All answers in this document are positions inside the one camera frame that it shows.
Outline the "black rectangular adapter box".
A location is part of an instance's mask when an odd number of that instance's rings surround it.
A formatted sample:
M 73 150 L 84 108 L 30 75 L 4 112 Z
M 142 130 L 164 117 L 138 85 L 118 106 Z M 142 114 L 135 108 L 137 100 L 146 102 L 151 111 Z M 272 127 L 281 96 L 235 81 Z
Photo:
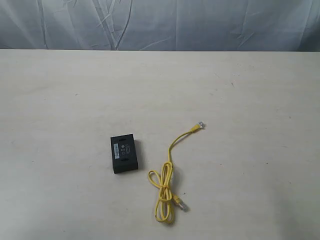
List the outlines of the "black rectangular adapter box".
M 139 168 L 133 134 L 110 138 L 112 168 L 115 174 L 134 171 Z

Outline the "grey wrinkled backdrop curtain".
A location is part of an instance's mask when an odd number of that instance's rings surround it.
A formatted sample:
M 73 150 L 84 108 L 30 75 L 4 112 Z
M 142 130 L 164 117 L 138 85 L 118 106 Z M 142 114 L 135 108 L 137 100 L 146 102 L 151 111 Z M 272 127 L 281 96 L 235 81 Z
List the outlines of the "grey wrinkled backdrop curtain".
M 317 0 L 3 0 L 3 49 L 320 49 Z

